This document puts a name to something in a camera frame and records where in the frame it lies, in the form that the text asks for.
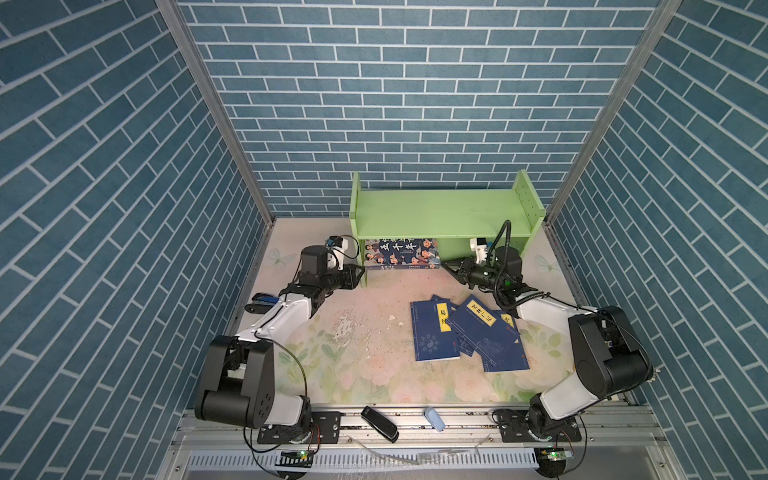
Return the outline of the illustrated cartoon cover book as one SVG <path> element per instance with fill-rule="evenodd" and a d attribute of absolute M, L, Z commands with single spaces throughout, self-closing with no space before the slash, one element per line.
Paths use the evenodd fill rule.
<path fill-rule="evenodd" d="M 364 266 L 374 270 L 438 269 L 441 259 L 434 239 L 366 240 Z"/>

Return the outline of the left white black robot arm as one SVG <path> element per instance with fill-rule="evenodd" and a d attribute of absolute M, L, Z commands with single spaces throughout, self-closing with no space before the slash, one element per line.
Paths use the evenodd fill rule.
<path fill-rule="evenodd" d="M 305 326 L 336 290 L 353 290 L 365 268 L 347 253 L 350 235 L 331 236 L 301 251 L 294 278 L 251 327 L 219 335 L 208 347 L 196 393 L 199 420 L 304 436 L 311 430 L 309 396 L 276 390 L 275 349 Z"/>

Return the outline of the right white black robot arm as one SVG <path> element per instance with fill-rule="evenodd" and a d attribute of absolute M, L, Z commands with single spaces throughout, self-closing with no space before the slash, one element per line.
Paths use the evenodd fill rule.
<path fill-rule="evenodd" d="M 493 370 L 522 358 L 520 333 L 502 315 L 526 321 L 547 320 L 565 328 L 574 370 L 529 402 L 530 429 L 544 429 L 572 420 L 583 410 L 615 394 L 625 393 L 653 377 L 649 354 L 619 307 L 579 306 L 528 286 L 522 258 L 512 247 L 492 250 L 485 262 L 473 257 L 449 260 L 444 269 L 459 283 L 493 296 L 500 313 L 469 298 L 449 317 L 452 330 L 481 354 Z"/>

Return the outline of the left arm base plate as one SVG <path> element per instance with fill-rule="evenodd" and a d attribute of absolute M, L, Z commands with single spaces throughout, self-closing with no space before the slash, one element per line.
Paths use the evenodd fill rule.
<path fill-rule="evenodd" d="M 259 445 L 337 444 L 342 413 L 339 411 L 312 411 L 295 425 L 267 425 L 258 430 Z"/>

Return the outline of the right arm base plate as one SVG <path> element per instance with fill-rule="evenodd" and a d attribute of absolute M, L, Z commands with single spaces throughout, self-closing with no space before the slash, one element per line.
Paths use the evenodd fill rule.
<path fill-rule="evenodd" d="M 497 426 L 503 443 L 582 441 L 582 432 L 575 416 L 551 419 L 543 410 L 496 409 L 491 419 Z"/>

